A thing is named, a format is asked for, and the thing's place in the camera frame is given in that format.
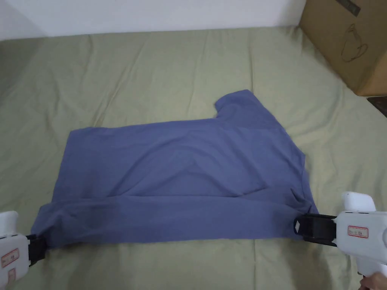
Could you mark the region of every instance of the blue t-shirt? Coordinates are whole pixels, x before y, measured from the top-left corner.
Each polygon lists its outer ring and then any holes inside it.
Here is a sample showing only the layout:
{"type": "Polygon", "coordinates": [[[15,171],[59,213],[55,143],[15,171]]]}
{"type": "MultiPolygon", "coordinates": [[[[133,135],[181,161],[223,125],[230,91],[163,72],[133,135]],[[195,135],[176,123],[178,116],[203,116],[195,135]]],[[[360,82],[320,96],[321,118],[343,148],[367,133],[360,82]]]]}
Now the blue t-shirt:
{"type": "Polygon", "coordinates": [[[248,90],[217,117],[70,133],[32,233],[75,242],[297,238],[317,209],[304,154],[248,90]]]}

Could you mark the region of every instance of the finger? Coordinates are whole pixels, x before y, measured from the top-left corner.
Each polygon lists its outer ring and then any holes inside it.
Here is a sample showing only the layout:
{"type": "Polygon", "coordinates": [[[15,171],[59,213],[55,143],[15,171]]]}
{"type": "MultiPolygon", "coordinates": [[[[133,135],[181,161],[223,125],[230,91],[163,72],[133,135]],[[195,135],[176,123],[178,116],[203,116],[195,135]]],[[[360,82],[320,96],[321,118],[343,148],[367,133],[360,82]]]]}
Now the finger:
{"type": "Polygon", "coordinates": [[[387,289],[387,278],[381,273],[375,273],[370,277],[365,277],[360,281],[360,285],[370,289],[387,289]]]}
{"type": "Polygon", "coordinates": [[[364,277],[360,280],[361,287],[364,287],[365,289],[375,289],[375,284],[372,276],[370,277],[364,277]]]}

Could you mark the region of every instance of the mattress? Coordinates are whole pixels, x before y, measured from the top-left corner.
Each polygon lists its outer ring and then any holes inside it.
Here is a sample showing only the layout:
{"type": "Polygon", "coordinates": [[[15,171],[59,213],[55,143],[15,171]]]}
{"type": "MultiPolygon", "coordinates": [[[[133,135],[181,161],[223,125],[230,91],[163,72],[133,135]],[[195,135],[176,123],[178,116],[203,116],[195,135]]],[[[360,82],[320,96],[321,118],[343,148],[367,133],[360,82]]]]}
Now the mattress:
{"type": "MultiPolygon", "coordinates": [[[[0,210],[28,234],[50,202],[71,130],[213,117],[251,90],[306,154],[317,208],[341,193],[387,210],[387,119],[354,95],[299,28],[152,32],[0,43],[0,210]]],[[[14,289],[357,289],[337,248],[292,241],[78,244],[50,251],[14,289]]]]}

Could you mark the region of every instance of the t-shirt sleeve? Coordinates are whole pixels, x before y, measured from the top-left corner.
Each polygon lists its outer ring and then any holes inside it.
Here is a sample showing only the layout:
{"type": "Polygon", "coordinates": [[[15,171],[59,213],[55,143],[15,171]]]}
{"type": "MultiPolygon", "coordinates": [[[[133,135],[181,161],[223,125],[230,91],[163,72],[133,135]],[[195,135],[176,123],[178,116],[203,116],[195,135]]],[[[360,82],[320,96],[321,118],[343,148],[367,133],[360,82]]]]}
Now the t-shirt sleeve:
{"type": "Polygon", "coordinates": [[[216,103],[217,118],[233,126],[246,128],[281,127],[275,117],[249,90],[221,97],[216,103]]]}

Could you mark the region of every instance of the red label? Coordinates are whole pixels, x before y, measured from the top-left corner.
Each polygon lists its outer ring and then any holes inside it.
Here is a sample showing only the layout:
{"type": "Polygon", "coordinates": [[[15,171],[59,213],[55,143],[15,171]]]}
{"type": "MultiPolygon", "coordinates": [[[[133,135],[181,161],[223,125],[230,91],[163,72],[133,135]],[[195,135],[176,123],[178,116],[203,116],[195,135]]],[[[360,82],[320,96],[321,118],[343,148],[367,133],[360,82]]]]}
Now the red label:
{"type": "Polygon", "coordinates": [[[17,259],[19,259],[19,249],[14,249],[13,251],[1,257],[1,267],[4,268],[17,259]]]}
{"type": "Polygon", "coordinates": [[[8,271],[8,284],[16,280],[16,269],[13,268],[8,271]]]}
{"type": "Polygon", "coordinates": [[[348,226],[348,235],[352,237],[368,239],[368,228],[348,226]]]}

